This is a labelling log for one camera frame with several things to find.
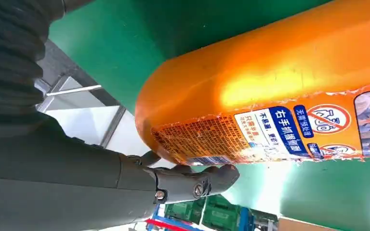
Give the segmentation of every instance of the gray robotic arm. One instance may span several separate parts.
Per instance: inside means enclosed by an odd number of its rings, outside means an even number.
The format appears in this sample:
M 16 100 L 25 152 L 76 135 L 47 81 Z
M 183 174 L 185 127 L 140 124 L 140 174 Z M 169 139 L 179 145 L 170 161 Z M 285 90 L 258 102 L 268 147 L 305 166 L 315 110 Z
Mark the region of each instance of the gray robotic arm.
M 0 0 L 0 231 L 78 231 L 141 221 L 157 203 L 218 194 L 239 177 L 234 166 L 201 173 L 149 168 L 145 157 L 67 137 L 55 119 L 36 111 L 42 101 L 33 87 L 42 75 L 36 61 L 44 57 L 49 25 L 88 2 Z

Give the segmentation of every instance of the barcode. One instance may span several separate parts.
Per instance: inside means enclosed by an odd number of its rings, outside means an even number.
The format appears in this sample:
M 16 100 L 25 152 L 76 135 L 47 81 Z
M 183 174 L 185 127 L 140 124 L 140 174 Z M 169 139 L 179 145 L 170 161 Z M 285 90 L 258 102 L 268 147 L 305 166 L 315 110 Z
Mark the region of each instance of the barcode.
M 209 157 L 195 157 L 188 160 L 192 164 L 202 165 L 218 165 L 218 164 L 231 164 L 231 161 L 224 156 L 209 156 Z

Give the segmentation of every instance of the green background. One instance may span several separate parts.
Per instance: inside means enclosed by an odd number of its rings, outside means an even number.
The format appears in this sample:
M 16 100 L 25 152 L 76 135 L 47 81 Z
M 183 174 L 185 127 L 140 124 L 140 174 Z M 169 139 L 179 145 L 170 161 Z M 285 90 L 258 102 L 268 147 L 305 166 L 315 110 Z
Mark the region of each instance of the green background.
M 50 39 L 134 112 L 166 59 L 327 0 L 98 0 L 53 24 Z M 341 230 L 370 230 L 370 159 L 240 165 L 232 203 Z

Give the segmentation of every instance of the orange bottle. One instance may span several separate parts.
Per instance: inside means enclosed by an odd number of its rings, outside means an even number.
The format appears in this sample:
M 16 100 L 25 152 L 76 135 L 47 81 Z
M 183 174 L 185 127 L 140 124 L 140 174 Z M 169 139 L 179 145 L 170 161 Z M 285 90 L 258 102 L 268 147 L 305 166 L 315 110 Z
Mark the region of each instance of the orange bottle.
M 370 0 L 336 0 L 163 63 L 135 110 L 187 165 L 370 157 Z

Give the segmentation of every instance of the screw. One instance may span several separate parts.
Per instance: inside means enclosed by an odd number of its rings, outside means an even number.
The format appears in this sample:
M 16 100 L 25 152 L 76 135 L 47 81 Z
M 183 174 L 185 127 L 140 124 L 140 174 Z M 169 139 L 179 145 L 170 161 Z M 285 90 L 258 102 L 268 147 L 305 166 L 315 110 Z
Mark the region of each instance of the screw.
M 163 191 L 157 191 L 157 193 L 155 194 L 155 198 L 157 198 L 158 200 L 162 200 L 164 199 L 165 197 L 165 193 Z
M 200 184 L 200 183 L 196 184 L 195 187 L 194 187 L 194 196 L 195 196 L 195 198 L 200 198 L 202 196 L 202 193 L 203 193 L 202 184 Z

